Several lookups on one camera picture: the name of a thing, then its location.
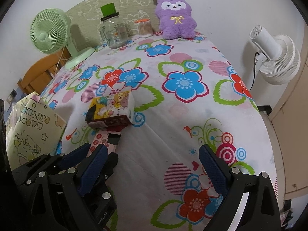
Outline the pink wet wipes pack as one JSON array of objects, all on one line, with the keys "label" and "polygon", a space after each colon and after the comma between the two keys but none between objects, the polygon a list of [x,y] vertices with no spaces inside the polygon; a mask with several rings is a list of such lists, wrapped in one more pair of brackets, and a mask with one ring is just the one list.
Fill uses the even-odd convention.
[{"label": "pink wet wipes pack", "polygon": [[94,152],[99,144],[105,145],[107,147],[108,154],[115,152],[121,136],[121,133],[116,131],[98,131],[90,145],[87,157],[89,157]]}]

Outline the cartoon tissue box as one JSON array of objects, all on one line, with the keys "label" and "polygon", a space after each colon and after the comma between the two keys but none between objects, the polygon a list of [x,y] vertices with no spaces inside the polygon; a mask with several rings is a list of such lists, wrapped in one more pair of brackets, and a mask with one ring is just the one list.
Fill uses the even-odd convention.
[{"label": "cartoon tissue box", "polygon": [[93,98],[86,114],[92,129],[115,131],[133,124],[135,100],[130,90]]}]

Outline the yellow fabric storage box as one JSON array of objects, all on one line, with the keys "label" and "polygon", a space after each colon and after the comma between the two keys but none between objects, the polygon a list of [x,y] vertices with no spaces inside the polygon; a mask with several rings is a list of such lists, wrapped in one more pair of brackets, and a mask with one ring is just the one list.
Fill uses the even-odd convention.
[{"label": "yellow fabric storage box", "polygon": [[11,170],[49,153],[55,155],[66,121],[33,92],[18,101],[6,122]]}]

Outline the wooden chair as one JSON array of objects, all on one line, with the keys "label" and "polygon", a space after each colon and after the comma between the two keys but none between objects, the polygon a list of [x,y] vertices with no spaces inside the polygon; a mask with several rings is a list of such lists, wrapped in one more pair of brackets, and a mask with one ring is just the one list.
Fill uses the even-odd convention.
[{"label": "wooden chair", "polygon": [[55,54],[47,55],[44,58],[34,63],[21,78],[17,85],[25,94],[37,92],[41,94],[49,82],[54,78],[71,57],[66,48],[64,51],[59,51]]}]

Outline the green desk fan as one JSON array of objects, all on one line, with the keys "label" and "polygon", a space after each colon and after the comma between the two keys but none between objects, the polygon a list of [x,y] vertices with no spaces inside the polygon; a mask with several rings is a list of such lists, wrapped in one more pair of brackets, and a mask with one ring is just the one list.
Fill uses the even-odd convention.
[{"label": "green desk fan", "polygon": [[35,16],[30,26],[30,39],[41,53],[55,54],[67,48],[70,58],[65,64],[66,69],[77,66],[95,52],[92,47],[77,51],[70,26],[70,18],[58,8],[42,10]]}]

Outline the floral tablecloth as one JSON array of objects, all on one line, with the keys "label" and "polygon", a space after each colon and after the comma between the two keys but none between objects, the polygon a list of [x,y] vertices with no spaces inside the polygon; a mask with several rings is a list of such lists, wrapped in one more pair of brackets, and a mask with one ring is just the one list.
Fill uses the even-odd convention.
[{"label": "floral tablecloth", "polygon": [[127,90],[135,121],[122,130],[119,163],[107,180],[117,204],[109,230],[203,230],[222,202],[199,161],[203,144],[231,167],[266,172],[276,184],[268,132],[249,87],[201,33],[102,46],[59,71],[41,94],[67,122],[58,151],[93,141],[85,121],[93,98]]}]

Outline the white desk fan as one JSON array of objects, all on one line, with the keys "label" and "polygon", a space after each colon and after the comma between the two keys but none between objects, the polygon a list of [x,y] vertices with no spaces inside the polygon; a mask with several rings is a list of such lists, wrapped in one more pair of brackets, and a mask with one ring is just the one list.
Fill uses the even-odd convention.
[{"label": "white desk fan", "polygon": [[300,52],[289,36],[272,36],[265,27],[256,25],[249,37],[259,50],[255,72],[267,83],[282,85],[296,76],[301,64]]}]

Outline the glass jar with green lid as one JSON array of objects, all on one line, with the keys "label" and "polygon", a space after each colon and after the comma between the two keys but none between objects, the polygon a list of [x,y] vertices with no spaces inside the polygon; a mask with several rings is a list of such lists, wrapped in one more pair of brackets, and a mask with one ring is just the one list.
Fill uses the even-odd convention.
[{"label": "glass jar with green lid", "polygon": [[100,7],[103,17],[100,19],[100,35],[111,49],[117,49],[128,43],[126,26],[120,19],[114,3]]}]

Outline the cotton swab container orange lid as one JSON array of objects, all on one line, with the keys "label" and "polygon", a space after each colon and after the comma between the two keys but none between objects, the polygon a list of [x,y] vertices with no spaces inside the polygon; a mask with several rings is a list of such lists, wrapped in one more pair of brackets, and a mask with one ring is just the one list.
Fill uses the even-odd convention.
[{"label": "cotton swab container orange lid", "polygon": [[153,28],[150,19],[139,19],[135,21],[134,24],[140,37],[147,38],[153,35]]}]

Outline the green patterned cardboard panel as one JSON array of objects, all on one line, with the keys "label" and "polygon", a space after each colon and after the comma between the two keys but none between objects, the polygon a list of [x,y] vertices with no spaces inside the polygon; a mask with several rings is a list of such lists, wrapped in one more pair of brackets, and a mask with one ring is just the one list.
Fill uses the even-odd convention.
[{"label": "green patterned cardboard panel", "polygon": [[154,30],[158,30],[159,19],[155,15],[156,5],[153,0],[84,0],[66,12],[71,21],[70,31],[77,50],[103,43],[99,32],[103,17],[101,7],[109,3],[115,5],[129,36],[138,34],[134,22],[139,19],[150,19]]}]

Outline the purple plush bunny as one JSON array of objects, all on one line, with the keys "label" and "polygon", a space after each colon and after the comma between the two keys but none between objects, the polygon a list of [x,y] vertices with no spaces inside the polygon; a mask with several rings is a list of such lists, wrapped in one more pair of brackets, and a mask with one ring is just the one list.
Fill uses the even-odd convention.
[{"label": "purple plush bunny", "polygon": [[165,40],[195,37],[197,22],[192,18],[192,8],[186,0],[158,0],[155,14]]}]

